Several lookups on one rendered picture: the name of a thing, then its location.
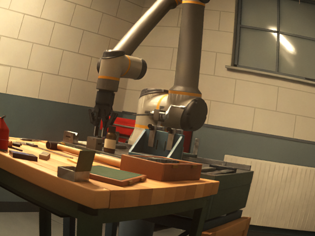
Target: orange stripe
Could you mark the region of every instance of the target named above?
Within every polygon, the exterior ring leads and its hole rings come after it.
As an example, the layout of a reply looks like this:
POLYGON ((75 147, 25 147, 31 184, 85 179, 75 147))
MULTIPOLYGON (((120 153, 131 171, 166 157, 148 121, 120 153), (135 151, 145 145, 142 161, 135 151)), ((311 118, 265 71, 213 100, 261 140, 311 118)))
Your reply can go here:
POLYGON ((183 3, 194 3, 194 4, 206 6, 206 4, 204 4, 204 3, 202 3, 202 2, 198 2, 198 1, 183 1, 183 3))
POLYGON ((162 97, 159 99, 159 101, 158 101, 158 103, 157 103, 157 109, 159 109, 159 105, 161 104, 163 98, 165 98, 166 96, 168 96, 168 94, 162 96, 162 97))
POLYGON ((169 90, 168 93, 179 94, 179 95, 187 95, 187 96, 192 96, 192 97, 201 97, 200 93, 192 93, 192 92, 182 92, 182 91, 169 90))
POLYGON ((134 127, 141 128, 141 129, 148 129, 148 126, 141 125, 141 124, 135 124, 134 127))
POLYGON ((131 64, 131 60, 130 60, 130 57, 129 56, 127 56, 128 57, 128 60, 129 60, 129 66, 128 66, 128 69, 126 70, 126 72, 122 75, 122 76, 124 76, 126 73, 128 73, 128 71, 129 71, 129 69, 130 69, 130 64, 131 64))
POLYGON ((99 75, 98 78, 99 79, 107 79, 107 80, 116 80, 116 81, 120 80, 120 78, 111 77, 111 76, 104 76, 104 75, 99 75))

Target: floor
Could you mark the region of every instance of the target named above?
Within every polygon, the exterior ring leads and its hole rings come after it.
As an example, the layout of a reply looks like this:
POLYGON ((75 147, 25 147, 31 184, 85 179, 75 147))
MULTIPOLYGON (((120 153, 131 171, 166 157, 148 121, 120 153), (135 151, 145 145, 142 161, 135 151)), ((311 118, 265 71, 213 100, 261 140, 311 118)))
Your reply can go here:
MULTIPOLYGON (((38 212, 1 212, 0 236, 38 236, 38 212)), ((183 230, 165 229, 153 236, 178 236, 183 230)), ((313 236, 314 232, 250 226, 248 236, 313 236)), ((63 219, 52 214, 52 236, 63 236, 63 219)))

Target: bottle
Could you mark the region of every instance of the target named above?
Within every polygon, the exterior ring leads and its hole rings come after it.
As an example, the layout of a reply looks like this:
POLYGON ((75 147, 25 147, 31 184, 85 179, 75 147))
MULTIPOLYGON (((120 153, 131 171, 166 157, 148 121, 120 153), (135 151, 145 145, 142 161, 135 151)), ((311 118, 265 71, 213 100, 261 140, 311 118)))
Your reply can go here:
POLYGON ((0 117, 0 150, 7 151, 9 142, 9 128, 5 124, 4 118, 5 116, 0 117))
POLYGON ((116 127, 114 126, 109 126, 108 127, 108 132, 106 134, 106 138, 104 141, 104 152, 108 152, 108 153, 115 153, 115 149, 116 149, 116 139, 117 139, 117 135, 116 135, 116 127))

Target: green mat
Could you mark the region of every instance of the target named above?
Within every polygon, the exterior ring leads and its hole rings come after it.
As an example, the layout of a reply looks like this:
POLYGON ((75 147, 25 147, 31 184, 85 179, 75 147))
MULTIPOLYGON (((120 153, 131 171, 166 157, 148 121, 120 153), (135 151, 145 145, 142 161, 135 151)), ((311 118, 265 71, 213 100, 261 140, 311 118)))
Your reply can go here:
POLYGON ((134 178, 137 176, 141 176, 140 174, 128 172, 128 171, 121 171, 112 168, 108 168, 105 166, 92 166, 91 173, 99 176, 104 176, 107 178, 113 178, 117 180, 124 180, 128 178, 134 178))

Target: hammer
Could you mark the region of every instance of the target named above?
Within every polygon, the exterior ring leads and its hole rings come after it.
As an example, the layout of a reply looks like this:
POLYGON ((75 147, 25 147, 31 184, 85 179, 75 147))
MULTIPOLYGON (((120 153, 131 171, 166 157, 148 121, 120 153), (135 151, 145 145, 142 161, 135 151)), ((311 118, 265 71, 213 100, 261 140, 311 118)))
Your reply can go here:
MULTIPOLYGON (((68 147, 68 146, 62 145, 58 142, 50 142, 50 141, 48 141, 46 143, 46 147, 47 147, 47 149, 51 149, 51 150, 67 151, 67 152, 75 154, 75 155, 79 155, 79 153, 81 151, 80 149, 77 149, 74 147, 68 147)), ((121 160, 118 158, 100 155, 100 154, 95 153, 94 160, 120 168, 120 161, 121 160)))

